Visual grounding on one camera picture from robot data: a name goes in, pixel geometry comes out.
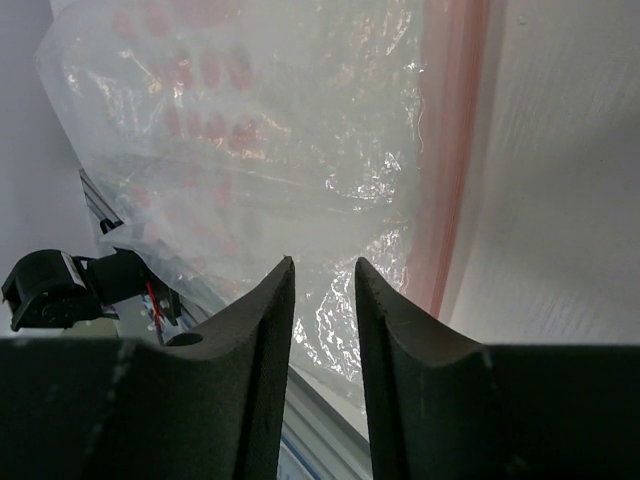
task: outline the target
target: white wall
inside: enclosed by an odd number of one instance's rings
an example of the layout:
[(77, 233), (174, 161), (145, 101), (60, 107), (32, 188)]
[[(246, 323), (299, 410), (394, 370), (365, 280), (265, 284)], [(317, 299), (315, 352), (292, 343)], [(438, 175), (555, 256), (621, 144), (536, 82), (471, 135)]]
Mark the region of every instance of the white wall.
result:
[(640, 342), (640, 2), (500, 3), (443, 315), (483, 341)]
[[(56, 248), (96, 253), (79, 163), (42, 88), (35, 52), (48, 3), (5, 0), (0, 15), (0, 281), (21, 256)], [(0, 334), (6, 324), (0, 319)]]

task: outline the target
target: red wire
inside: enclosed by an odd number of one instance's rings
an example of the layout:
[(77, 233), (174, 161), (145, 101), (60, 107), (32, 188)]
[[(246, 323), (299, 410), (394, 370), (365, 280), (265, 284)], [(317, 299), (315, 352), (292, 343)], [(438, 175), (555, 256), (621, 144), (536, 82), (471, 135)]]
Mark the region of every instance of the red wire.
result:
[(158, 307), (156, 296), (153, 293), (151, 282), (147, 282), (147, 291), (149, 292), (149, 298), (151, 298), (151, 305), (153, 306), (153, 320), (156, 324), (156, 327), (162, 328), (162, 322), (160, 320), (160, 308)]

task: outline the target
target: white surface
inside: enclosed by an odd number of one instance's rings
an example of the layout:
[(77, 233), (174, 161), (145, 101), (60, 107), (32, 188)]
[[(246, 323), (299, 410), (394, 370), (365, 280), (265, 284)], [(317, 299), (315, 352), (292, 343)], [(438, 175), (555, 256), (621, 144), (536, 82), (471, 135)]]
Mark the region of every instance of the white surface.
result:
[(640, 2), (502, 5), (444, 319), (481, 341), (637, 343)]
[[(7, 0), (0, 16), (2, 281), (33, 250), (95, 253), (79, 164), (35, 68), (36, 48), (52, 19), (39, 0)], [(0, 335), (6, 333), (3, 322)]]

